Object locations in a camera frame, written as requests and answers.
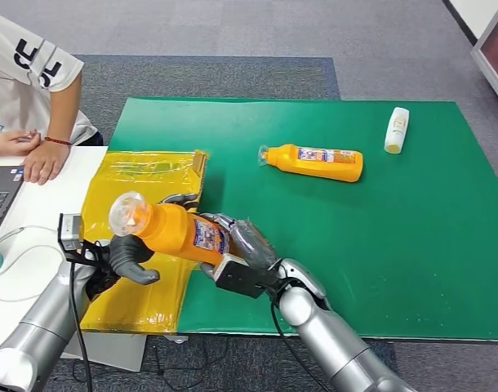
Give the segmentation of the person's right hand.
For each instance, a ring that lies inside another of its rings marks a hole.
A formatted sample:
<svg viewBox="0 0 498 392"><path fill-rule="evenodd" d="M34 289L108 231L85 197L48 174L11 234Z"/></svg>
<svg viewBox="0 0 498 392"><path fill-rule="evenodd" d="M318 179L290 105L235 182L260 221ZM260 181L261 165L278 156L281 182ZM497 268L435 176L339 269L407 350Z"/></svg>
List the person's right hand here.
<svg viewBox="0 0 498 392"><path fill-rule="evenodd" d="M38 147L41 135L36 131L4 131L0 133L0 156L24 156Z"/></svg>

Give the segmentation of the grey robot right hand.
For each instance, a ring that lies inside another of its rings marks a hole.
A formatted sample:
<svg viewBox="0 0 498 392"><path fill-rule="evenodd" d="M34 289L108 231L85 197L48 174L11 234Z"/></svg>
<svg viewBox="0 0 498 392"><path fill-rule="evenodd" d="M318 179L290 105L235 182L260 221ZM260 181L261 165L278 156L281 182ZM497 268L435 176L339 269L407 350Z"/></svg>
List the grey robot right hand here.
<svg viewBox="0 0 498 392"><path fill-rule="evenodd" d="M241 261L252 270L271 270L280 260L276 251L257 227L248 219L238 219L223 213L200 213L209 222L220 228L227 238L227 250L221 265L228 261Z"/></svg>

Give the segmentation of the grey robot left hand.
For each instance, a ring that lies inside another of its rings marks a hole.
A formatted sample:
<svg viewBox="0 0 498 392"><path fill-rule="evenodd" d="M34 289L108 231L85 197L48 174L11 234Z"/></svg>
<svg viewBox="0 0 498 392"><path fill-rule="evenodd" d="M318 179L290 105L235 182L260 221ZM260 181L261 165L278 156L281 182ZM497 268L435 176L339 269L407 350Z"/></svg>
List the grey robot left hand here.
<svg viewBox="0 0 498 392"><path fill-rule="evenodd" d="M158 282L160 274L155 269L144 269L141 264L152 257L142 239L128 234L113 235L109 243L109 267L116 275L132 282L146 286Z"/></svg>

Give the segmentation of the person's left hand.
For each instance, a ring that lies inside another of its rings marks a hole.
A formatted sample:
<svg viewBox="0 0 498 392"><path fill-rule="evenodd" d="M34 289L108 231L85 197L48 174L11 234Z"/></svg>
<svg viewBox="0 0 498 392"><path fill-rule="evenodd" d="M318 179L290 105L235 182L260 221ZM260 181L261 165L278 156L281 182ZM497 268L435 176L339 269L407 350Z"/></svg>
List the person's left hand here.
<svg viewBox="0 0 498 392"><path fill-rule="evenodd" d="M44 185L54 180L69 157L70 147L44 141L29 153L23 161L23 181Z"/></svg>

